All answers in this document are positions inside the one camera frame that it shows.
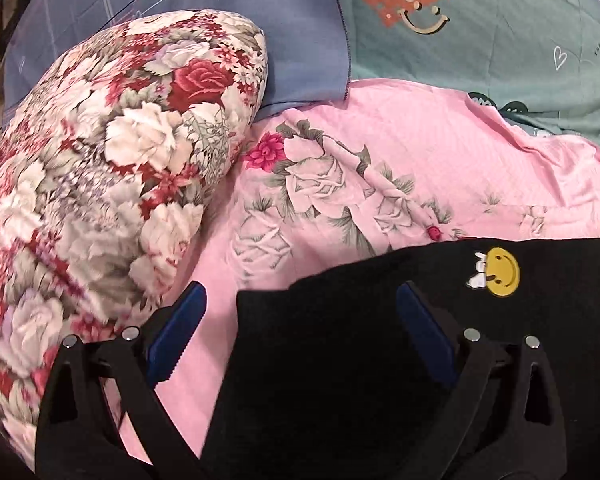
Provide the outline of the black pants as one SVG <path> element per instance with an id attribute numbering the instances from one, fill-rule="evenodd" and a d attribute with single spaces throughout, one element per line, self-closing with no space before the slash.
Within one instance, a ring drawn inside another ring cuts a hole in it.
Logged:
<path id="1" fill-rule="evenodd" d="M 412 247 L 237 296 L 238 332 L 202 459 L 218 479 L 403 479 L 444 404 L 396 312 L 412 282 L 489 339 L 536 338 L 567 471 L 600 479 L 600 240 Z"/>

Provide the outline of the red floral bolster pillow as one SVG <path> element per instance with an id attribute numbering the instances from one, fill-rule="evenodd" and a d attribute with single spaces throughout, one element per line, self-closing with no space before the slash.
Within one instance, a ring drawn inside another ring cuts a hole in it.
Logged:
<path id="1" fill-rule="evenodd" d="M 27 464 L 62 338 L 112 338 L 163 304 L 256 117 L 237 98 L 178 110 L 129 81 L 131 46 L 68 50 L 0 135 L 0 429 Z"/>

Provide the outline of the pink floral bedspread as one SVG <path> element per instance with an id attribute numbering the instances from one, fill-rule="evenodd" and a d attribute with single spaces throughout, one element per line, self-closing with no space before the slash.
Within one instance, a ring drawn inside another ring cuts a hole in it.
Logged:
<path id="1" fill-rule="evenodd" d="M 356 82 L 346 102 L 258 122 L 204 212 L 169 292 L 204 284 L 206 315 L 160 400 L 200 451 L 242 289 L 470 238 L 600 240 L 600 147 L 528 133 L 485 98 L 414 82 Z"/>

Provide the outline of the teal heart print sheet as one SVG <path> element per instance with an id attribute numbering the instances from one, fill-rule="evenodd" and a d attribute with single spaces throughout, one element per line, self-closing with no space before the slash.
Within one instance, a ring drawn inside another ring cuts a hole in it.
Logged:
<path id="1" fill-rule="evenodd" d="M 600 0 L 339 0 L 352 75 L 460 90 L 600 146 Z"/>

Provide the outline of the blue plaid pillow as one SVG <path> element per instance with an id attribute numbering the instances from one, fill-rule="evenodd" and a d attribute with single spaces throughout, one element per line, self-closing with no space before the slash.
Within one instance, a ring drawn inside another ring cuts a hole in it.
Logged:
<path id="1" fill-rule="evenodd" d="M 128 79 L 178 110 L 249 102 L 260 118 L 343 100 L 350 80 L 338 0 L 31 0 L 5 54 L 6 118 L 53 62 L 96 34 L 128 37 Z"/>

